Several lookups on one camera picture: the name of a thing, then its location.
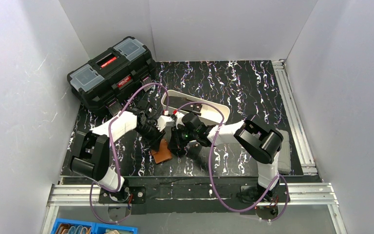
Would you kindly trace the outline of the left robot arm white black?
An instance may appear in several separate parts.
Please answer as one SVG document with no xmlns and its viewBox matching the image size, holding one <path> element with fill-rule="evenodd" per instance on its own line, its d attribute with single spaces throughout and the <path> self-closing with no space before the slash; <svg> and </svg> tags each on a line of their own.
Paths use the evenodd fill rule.
<svg viewBox="0 0 374 234">
<path fill-rule="evenodd" d="M 78 131 L 72 145 L 70 170 L 109 192 L 119 192 L 125 179 L 119 169 L 110 168 L 110 149 L 115 148 L 115 141 L 135 130 L 150 150 L 159 151 L 165 133 L 157 128 L 152 111 L 152 105 L 142 100 L 98 127 Z"/>
</svg>

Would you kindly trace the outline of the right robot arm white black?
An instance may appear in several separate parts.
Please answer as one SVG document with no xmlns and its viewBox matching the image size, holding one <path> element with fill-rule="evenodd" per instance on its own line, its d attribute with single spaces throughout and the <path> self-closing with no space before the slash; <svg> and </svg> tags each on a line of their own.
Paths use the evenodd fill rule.
<svg viewBox="0 0 374 234">
<path fill-rule="evenodd" d="M 206 125 L 194 113 L 175 113 L 176 124 L 171 129 L 168 149 L 175 155 L 184 155 L 185 147 L 196 141 L 203 147 L 238 143 L 256 160 L 258 188 L 270 192 L 276 190 L 279 174 L 278 158 L 283 135 L 255 115 L 235 124 Z"/>
</svg>

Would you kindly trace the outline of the white oblong tray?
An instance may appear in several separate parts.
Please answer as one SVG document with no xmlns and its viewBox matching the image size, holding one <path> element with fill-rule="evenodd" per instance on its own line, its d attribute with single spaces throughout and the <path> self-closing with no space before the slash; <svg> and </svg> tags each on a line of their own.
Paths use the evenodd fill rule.
<svg viewBox="0 0 374 234">
<path fill-rule="evenodd" d="M 219 110 L 223 116 L 224 120 L 223 123 L 226 123 L 229 116 L 230 116 L 230 108 L 226 105 L 222 105 L 219 103 L 215 103 L 209 100 L 204 100 L 198 97 L 190 96 L 175 90 L 168 90 L 169 96 L 177 96 L 177 97 L 186 97 L 189 102 L 200 102 L 203 107 L 201 109 L 201 115 L 198 116 L 199 120 L 203 122 L 205 125 L 215 125 L 219 124 L 222 120 L 221 114 L 217 111 Z M 168 107 L 168 111 L 173 114 L 173 111 L 177 109 L 174 109 L 172 107 Z M 183 114 L 189 113 L 185 110 L 185 107 L 180 108 L 179 112 Z"/>
</svg>

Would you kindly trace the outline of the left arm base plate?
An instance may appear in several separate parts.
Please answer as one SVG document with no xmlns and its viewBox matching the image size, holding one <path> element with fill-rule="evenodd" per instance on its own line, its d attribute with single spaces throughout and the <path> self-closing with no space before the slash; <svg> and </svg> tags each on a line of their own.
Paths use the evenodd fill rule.
<svg viewBox="0 0 374 234">
<path fill-rule="evenodd" d="M 98 202 L 100 204 L 144 204 L 146 201 L 146 188 L 142 186 L 130 186 L 117 193 L 101 189 Z"/>
</svg>

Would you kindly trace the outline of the brown leather card holder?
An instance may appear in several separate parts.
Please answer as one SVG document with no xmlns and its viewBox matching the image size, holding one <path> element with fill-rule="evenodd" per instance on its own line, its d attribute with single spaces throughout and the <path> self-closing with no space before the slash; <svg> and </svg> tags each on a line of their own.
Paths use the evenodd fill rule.
<svg viewBox="0 0 374 234">
<path fill-rule="evenodd" d="M 171 151 L 168 149 L 168 142 L 166 139 L 160 141 L 159 150 L 151 150 L 151 155 L 153 156 L 155 164 L 160 164 L 165 161 L 172 159 Z"/>
</svg>

